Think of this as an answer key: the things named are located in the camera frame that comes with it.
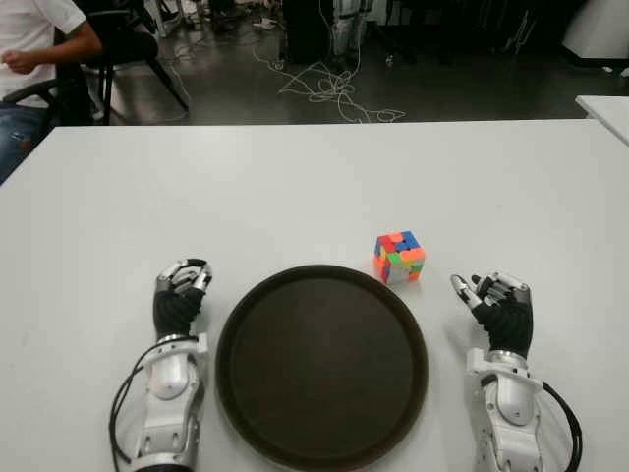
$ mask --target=robot finger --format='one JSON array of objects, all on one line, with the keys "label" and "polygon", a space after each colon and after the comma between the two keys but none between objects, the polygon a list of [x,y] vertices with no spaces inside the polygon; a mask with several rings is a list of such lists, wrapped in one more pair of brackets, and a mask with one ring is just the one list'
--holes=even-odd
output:
[{"label": "robot finger", "polygon": [[188,281],[192,281],[195,278],[192,277],[190,280],[187,279],[187,276],[191,273],[196,274],[194,270],[188,271],[186,274],[179,277],[177,274],[183,270],[184,268],[190,267],[198,267],[200,269],[200,273],[204,271],[204,268],[207,266],[207,263],[201,259],[181,259],[176,263],[170,265],[164,271],[162,271],[159,275],[157,275],[157,282],[155,286],[156,292],[161,292],[165,290],[172,290],[173,288],[181,288],[182,285],[188,283]]},{"label": "robot finger", "polygon": [[205,264],[203,268],[199,271],[197,279],[193,282],[192,286],[198,290],[205,292],[207,290],[209,282],[211,281],[212,268],[208,264]]},{"label": "robot finger", "polygon": [[186,277],[178,278],[175,283],[173,283],[173,290],[177,294],[181,294],[192,287],[193,282],[197,279],[196,272],[190,272],[190,275]]},{"label": "robot finger", "polygon": [[497,281],[493,283],[491,288],[505,295],[511,291],[511,287],[507,287],[505,284]]},{"label": "robot finger", "polygon": [[473,275],[472,281],[476,284],[475,291],[479,295],[479,297],[485,298],[485,296],[487,295],[487,292],[489,291],[489,289],[495,283],[496,280],[492,278],[491,275],[485,278],[480,278],[478,275]]},{"label": "robot finger", "polygon": [[492,298],[496,302],[501,302],[502,300],[506,300],[506,293],[498,288],[490,287],[487,291],[487,297]]},{"label": "robot finger", "polygon": [[513,277],[503,272],[494,272],[493,277],[501,284],[516,290],[528,290],[529,286],[519,278]]},{"label": "robot finger", "polygon": [[485,296],[483,302],[490,307],[492,307],[493,305],[499,305],[498,301],[495,298],[490,297],[489,295]]},{"label": "robot finger", "polygon": [[483,303],[483,300],[470,288],[465,279],[460,275],[450,276],[450,283],[459,298],[463,300],[471,310],[474,310]]}]

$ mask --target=office chair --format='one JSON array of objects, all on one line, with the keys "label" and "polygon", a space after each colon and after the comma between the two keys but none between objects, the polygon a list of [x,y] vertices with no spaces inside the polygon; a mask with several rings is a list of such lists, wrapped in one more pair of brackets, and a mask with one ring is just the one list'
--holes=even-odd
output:
[{"label": "office chair", "polygon": [[128,2],[125,9],[86,12],[89,23],[103,45],[101,55],[86,61],[86,64],[98,70],[98,94],[104,105],[104,125],[109,125],[111,117],[114,67],[138,61],[144,61],[181,107],[189,111],[188,104],[175,89],[172,79],[157,62],[157,41],[147,32],[133,30],[133,17],[138,11],[136,4],[134,1]]},{"label": "office chair", "polygon": [[[143,25],[151,34],[157,32],[157,22],[146,9],[144,0],[127,0],[121,5],[131,12],[131,16],[128,19],[129,28],[134,29],[137,25]],[[164,8],[164,11],[172,13],[165,3],[162,5],[162,8]]]},{"label": "office chair", "polygon": [[[65,36],[55,31],[55,44],[60,44]],[[37,142],[41,142],[54,126],[89,126],[93,125],[90,98],[86,78],[79,64],[57,66],[57,78],[16,90],[0,101],[17,105],[22,100],[38,96],[48,104],[48,108],[39,126]]]}]

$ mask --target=round tray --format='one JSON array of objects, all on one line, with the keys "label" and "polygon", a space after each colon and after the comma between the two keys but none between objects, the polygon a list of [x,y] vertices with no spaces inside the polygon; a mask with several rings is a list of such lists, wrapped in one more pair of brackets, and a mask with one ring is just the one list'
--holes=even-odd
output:
[{"label": "round tray", "polygon": [[426,394],[412,314],[355,270],[307,265],[270,277],[234,309],[216,382],[243,438],[298,470],[352,470],[394,447]]}]

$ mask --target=colorful cube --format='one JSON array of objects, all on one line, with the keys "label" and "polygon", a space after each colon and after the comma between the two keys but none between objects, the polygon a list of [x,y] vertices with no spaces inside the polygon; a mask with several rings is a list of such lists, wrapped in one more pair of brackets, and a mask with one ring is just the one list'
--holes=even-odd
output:
[{"label": "colorful cube", "polygon": [[426,251],[411,231],[379,236],[375,241],[373,265],[384,283],[420,279]]}]

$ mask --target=floor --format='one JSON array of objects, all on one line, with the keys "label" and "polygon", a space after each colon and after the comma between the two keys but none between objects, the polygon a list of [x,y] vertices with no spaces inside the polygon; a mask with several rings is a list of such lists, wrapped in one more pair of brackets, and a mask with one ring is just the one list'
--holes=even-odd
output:
[{"label": "floor", "polygon": [[[290,80],[260,59],[276,61],[279,31],[256,31],[251,18],[234,32],[216,37],[179,27],[160,39],[161,62],[188,96],[190,114],[171,98],[148,67],[140,64],[116,73],[112,118],[118,125],[266,125],[377,121],[358,108],[336,102],[312,103],[304,95],[278,94]],[[399,121],[461,121],[583,118],[578,94],[629,94],[629,79],[619,71],[578,68],[559,53],[512,55],[477,51],[456,53],[452,66],[439,64],[433,52],[417,64],[386,52],[373,36],[362,50],[360,72],[352,80],[351,99],[368,110],[395,109]],[[305,66],[287,66],[299,74]],[[321,75],[306,75],[313,88]]]}]

